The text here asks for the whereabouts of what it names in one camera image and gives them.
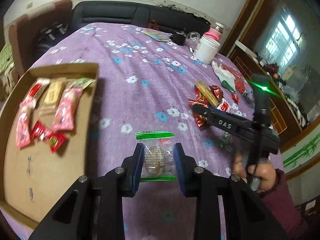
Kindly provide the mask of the person's right hand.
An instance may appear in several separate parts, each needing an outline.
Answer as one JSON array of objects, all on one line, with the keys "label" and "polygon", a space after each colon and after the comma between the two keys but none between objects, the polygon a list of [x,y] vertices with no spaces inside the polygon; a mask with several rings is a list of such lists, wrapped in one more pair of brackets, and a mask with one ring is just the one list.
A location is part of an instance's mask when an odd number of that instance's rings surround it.
[{"label": "person's right hand", "polygon": [[242,165],[242,154],[240,152],[236,152],[235,154],[232,174],[237,174],[245,182],[247,182],[248,174],[255,174],[256,177],[261,179],[258,189],[259,193],[271,190],[277,181],[277,174],[274,166],[268,159],[259,163],[257,167],[255,165],[251,165],[248,169],[245,169]]}]

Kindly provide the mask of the dark red sleeve forearm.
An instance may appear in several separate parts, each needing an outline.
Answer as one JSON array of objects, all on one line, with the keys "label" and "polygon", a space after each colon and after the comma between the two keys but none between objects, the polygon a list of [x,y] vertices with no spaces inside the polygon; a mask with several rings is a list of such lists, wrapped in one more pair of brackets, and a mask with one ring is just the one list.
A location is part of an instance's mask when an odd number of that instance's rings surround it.
[{"label": "dark red sleeve forearm", "polygon": [[279,169],[275,171],[275,185],[269,191],[261,193],[260,199],[281,224],[288,238],[300,239],[306,232],[308,224],[294,206],[284,172]]}]

